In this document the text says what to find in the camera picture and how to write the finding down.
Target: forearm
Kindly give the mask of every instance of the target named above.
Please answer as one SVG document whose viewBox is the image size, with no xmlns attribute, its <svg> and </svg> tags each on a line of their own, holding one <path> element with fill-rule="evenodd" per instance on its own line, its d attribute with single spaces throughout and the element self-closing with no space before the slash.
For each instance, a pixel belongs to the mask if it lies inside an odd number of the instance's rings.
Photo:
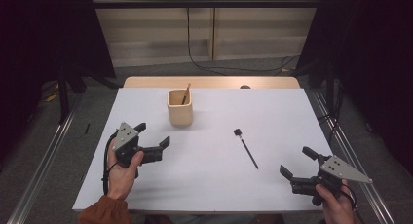
<svg viewBox="0 0 413 224">
<path fill-rule="evenodd" d="M 80 224 L 131 223 L 128 203 L 102 196 L 99 201 L 79 214 Z"/>
</svg>

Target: person's left hand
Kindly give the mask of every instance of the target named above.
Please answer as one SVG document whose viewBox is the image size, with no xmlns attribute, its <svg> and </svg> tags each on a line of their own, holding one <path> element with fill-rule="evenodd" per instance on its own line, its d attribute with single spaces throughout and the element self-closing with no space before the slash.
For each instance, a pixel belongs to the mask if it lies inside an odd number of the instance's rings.
<svg viewBox="0 0 413 224">
<path fill-rule="evenodd" d="M 116 138 L 112 139 L 110 142 L 107 153 L 107 165 L 109 167 L 112 167 L 116 164 L 116 162 L 118 162 L 116 154 L 112 150 L 115 140 Z M 115 165 L 112 169 L 110 169 L 109 190 L 107 193 L 109 198 L 121 201 L 127 198 L 134 183 L 134 176 L 136 174 L 137 167 L 139 167 L 142 162 L 143 155 L 144 154 L 142 151 L 137 152 L 131 159 L 131 164 L 128 168 L 122 168 L 119 165 Z"/>
</svg>

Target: hand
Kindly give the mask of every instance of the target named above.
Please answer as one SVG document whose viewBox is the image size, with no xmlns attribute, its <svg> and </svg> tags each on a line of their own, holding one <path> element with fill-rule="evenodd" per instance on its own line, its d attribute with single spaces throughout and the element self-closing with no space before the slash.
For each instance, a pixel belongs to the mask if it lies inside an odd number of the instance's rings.
<svg viewBox="0 0 413 224">
<path fill-rule="evenodd" d="M 107 165 L 112 167 L 112 165 L 118 162 L 115 152 L 113 152 L 112 147 L 115 143 L 116 138 L 114 138 L 109 145 L 109 150 L 107 152 Z M 143 152 L 137 152 L 131 159 L 131 164 L 128 168 L 122 168 L 119 165 L 115 165 L 109 172 L 109 191 L 107 196 L 115 200 L 124 200 L 127 198 L 131 187 L 134 183 L 134 176 L 136 174 L 137 167 L 141 164 L 143 159 Z"/>
<path fill-rule="evenodd" d="M 335 199 L 333 194 L 321 184 L 316 185 L 317 192 L 324 198 L 322 202 L 325 222 L 327 224 L 354 224 L 352 203 L 345 196 Z M 341 190 L 347 194 L 350 191 L 347 187 L 342 186 Z"/>
</svg>

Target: table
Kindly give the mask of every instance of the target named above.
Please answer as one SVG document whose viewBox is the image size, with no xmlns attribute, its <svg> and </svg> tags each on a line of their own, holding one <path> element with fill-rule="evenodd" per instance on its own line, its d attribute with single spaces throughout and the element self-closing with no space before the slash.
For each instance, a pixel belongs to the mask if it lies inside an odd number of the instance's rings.
<svg viewBox="0 0 413 224">
<path fill-rule="evenodd" d="M 185 89 L 188 83 L 198 120 L 190 127 L 175 128 L 168 123 L 166 107 L 157 106 L 166 104 L 168 90 Z M 241 85 L 255 89 L 238 90 Z M 164 159 L 139 169 L 140 177 L 128 197 L 131 211 L 205 214 L 320 210 L 312 205 L 311 197 L 292 194 L 289 182 L 278 173 L 280 164 L 304 177 L 317 172 L 317 164 L 301 153 L 305 145 L 324 155 L 331 154 L 311 105 L 294 78 L 133 77 L 126 81 L 125 87 L 118 92 L 73 209 L 82 210 L 101 196 L 97 187 L 101 185 L 104 146 L 126 113 L 131 125 L 142 119 L 150 120 L 139 145 L 155 146 L 154 138 L 160 142 L 167 134 L 171 136 Z M 211 100 L 226 101 L 226 105 L 234 104 L 239 109 L 234 112 L 232 106 L 216 107 Z M 259 111 L 252 113 L 250 108 Z M 165 112 L 151 112 L 154 109 Z M 220 123 L 211 128 L 209 121 Z M 243 131 L 260 169 L 253 166 L 240 140 L 232 133 L 235 128 Z"/>
</svg>

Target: person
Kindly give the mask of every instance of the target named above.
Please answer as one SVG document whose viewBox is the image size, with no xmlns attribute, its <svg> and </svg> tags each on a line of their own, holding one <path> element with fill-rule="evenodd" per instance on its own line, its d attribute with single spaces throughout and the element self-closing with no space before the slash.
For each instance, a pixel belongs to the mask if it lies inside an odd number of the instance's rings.
<svg viewBox="0 0 413 224">
<path fill-rule="evenodd" d="M 131 223 L 131 216 L 128 212 L 128 203 L 125 201 L 134 183 L 134 176 L 137 167 L 143 159 L 143 152 L 137 152 L 128 168 L 115 165 L 109 173 L 109 189 L 106 196 L 100 197 L 99 201 L 79 214 L 79 224 L 92 223 Z M 116 155 L 112 150 L 108 150 L 107 165 L 111 167 L 117 162 Z M 343 192 L 350 194 L 346 186 L 341 188 Z M 355 224 L 352 204 L 348 198 L 341 196 L 336 199 L 328 189 L 318 184 L 317 192 L 324 198 L 322 203 L 323 214 L 326 224 Z"/>
</svg>

